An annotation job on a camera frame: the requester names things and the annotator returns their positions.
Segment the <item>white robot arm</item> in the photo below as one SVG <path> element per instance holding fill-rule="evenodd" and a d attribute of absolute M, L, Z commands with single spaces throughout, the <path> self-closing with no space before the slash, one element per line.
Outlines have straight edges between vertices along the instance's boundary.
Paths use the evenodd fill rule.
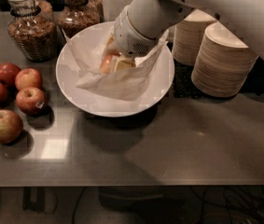
<path fill-rule="evenodd" d="M 145 56 L 195 9 L 216 18 L 264 60 L 264 0 L 132 0 L 115 20 L 115 48 Z"/>

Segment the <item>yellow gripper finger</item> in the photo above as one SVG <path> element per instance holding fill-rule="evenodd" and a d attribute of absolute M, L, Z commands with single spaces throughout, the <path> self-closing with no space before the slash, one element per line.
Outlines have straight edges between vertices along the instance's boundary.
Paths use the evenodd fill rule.
<path fill-rule="evenodd" d="M 134 68 L 135 66 L 134 59 L 121 55 L 116 59 L 113 71 L 117 72 L 119 70 Z"/>

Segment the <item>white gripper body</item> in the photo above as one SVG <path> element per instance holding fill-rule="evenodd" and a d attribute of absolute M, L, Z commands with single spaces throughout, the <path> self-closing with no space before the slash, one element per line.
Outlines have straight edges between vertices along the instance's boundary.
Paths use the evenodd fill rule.
<path fill-rule="evenodd" d="M 155 39 L 141 35 L 132 25 L 128 6 L 123 8 L 114 23 L 114 39 L 117 50 L 129 57 L 144 57 L 158 44 Z"/>

